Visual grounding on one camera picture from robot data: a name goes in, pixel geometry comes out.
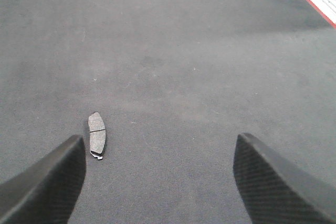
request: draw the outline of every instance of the black plastic arm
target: black plastic arm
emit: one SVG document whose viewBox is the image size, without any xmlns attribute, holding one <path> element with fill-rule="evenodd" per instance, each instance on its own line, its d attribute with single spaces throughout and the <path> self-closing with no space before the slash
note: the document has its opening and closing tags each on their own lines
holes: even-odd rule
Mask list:
<svg viewBox="0 0 336 224">
<path fill-rule="evenodd" d="M 86 172 L 81 136 L 72 136 L 0 185 L 0 224 L 67 223 Z"/>
</svg>

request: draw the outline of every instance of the gray carpet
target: gray carpet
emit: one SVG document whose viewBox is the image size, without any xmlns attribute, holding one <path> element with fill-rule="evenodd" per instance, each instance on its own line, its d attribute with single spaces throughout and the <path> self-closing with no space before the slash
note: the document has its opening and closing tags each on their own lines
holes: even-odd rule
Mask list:
<svg viewBox="0 0 336 224">
<path fill-rule="evenodd" d="M 237 134 L 336 186 L 336 31 L 305 0 L 0 0 L 0 183 L 88 116 L 70 224 L 251 223 Z"/>
</svg>

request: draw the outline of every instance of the brake pad friction material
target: brake pad friction material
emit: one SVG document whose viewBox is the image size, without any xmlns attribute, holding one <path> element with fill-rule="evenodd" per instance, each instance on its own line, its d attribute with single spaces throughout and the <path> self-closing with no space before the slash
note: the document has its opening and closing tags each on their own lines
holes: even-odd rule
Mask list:
<svg viewBox="0 0 336 224">
<path fill-rule="evenodd" d="M 98 112 L 89 116 L 90 153 L 98 160 L 103 159 L 106 144 L 106 129 L 103 119 Z"/>
</svg>

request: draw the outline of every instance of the red stripe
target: red stripe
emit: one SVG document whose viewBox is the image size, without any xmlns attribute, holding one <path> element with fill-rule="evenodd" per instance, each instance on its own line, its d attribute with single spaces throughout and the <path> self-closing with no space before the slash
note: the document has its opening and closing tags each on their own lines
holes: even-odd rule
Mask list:
<svg viewBox="0 0 336 224">
<path fill-rule="evenodd" d="M 331 21 L 330 18 L 327 17 L 326 14 L 324 14 L 317 6 L 316 4 L 314 4 L 311 0 L 306 0 L 312 7 L 314 7 L 318 12 L 319 14 L 325 18 L 326 21 L 328 21 L 330 23 L 330 25 L 336 29 L 336 23 L 334 23 L 333 21 Z"/>
</svg>

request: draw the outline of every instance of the carbon fiber texture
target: carbon fiber texture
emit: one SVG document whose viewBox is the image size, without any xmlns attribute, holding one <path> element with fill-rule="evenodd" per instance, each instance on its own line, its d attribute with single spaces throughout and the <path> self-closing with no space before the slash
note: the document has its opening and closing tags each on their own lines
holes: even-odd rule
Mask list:
<svg viewBox="0 0 336 224">
<path fill-rule="evenodd" d="M 72 136 L 35 165 L 0 186 L 0 223 L 67 223 L 85 172 L 83 139 Z"/>
<path fill-rule="evenodd" d="M 254 224 L 336 223 L 331 220 L 328 210 L 321 207 L 326 200 L 322 200 L 323 202 L 319 204 L 312 197 L 308 197 L 310 200 L 305 199 L 307 193 L 300 191 L 300 179 L 292 181 L 285 179 L 284 177 L 288 177 L 282 170 L 290 171 L 292 177 L 302 174 L 303 180 L 315 182 L 314 178 L 309 178 L 295 166 L 291 167 L 291 164 L 276 156 L 252 135 L 238 136 L 234 175 L 245 207 Z M 316 186 L 310 189 L 319 190 L 323 186 L 325 186 L 323 183 L 317 182 Z M 328 189 L 331 194 L 334 193 L 332 189 Z"/>
</svg>

